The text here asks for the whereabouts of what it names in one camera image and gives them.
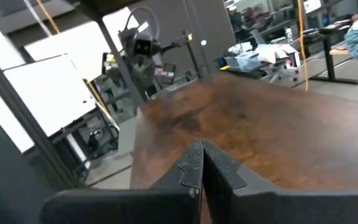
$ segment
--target cable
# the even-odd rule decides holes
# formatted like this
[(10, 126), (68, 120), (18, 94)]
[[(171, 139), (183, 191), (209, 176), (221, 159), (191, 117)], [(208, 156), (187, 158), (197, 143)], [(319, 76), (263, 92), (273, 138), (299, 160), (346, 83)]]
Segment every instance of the cable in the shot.
[(134, 12), (138, 11), (138, 10), (144, 10), (145, 12), (148, 12), (153, 17), (153, 20), (154, 20), (155, 26), (156, 26), (154, 38), (158, 39), (160, 37), (160, 22), (158, 21), (157, 16), (155, 16), (154, 12), (149, 7), (143, 7), (142, 6), (142, 7), (137, 7), (134, 10), (132, 10), (131, 13), (128, 16), (128, 20), (127, 20), (127, 23), (125, 24), (124, 29), (128, 28), (129, 19), (131, 19), (131, 17), (134, 15)]
[[(37, 0), (37, 3), (39, 5), (39, 7), (41, 8), (41, 10), (44, 12), (44, 14), (47, 16), (49, 22), (51, 23), (52, 27), (55, 29), (55, 32), (57, 34), (60, 34), (60, 30), (58, 28), (58, 26), (56, 25), (55, 21), (53, 20), (53, 18), (50, 16), (49, 12), (47, 11), (47, 9), (45, 8), (44, 4), (42, 4), (41, 0)], [(29, 9), (29, 11), (31, 12), (31, 14), (34, 16), (35, 20), (40, 24), (41, 28), (44, 30), (45, 34), (48, 37), (52, 36), (51, 31), (48, 29), (48, 27), (44, 24), (44, 22), (42, 22), (42, 20), (40, 19), (40, 17), (37, 15), (37, 13), (35, 12), (34, 8), (32, 7), (31, 3), (29, 2), (29, 0), (24, 0), (24, 4), (27, 6), (27, 8)], [(97, 105), (106, 113), (108, 113), (108, 110), (106, 108), (106, 106), (104, 105), (99, 93), (93, 88), (93, 85), (91, 85), (91, 83), (87, 83), (88, 86), (90, 87), (91, 91), (93, 92), (94, 96), (96, 96), (97, 99)]]
[(305, 54), (305, 46), (303, 44), (303, 16), (302, 16), (302, 4), (301, 0), (298, 0), (298, 17), (299, 17), (299, 33), (300, 33), (300, 45), (301, 45), (301, 54), (303, 64), (305, 65), (305, 71), (303, 74), (305, 75), (305, 91), (309, 90), (309, 76), (308, 76), (308, 66), (306, 62), (306, 54)]

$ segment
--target wooden table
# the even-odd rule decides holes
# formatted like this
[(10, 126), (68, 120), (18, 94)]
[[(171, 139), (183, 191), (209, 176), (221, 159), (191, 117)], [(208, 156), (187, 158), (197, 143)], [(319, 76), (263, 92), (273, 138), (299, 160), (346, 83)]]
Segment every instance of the wooden table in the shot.
[(131, 187), (150, 187), (194, 139), (283, 188), (358, 190), (356, 101), (227, 73), (198, 81), (139, 110)]

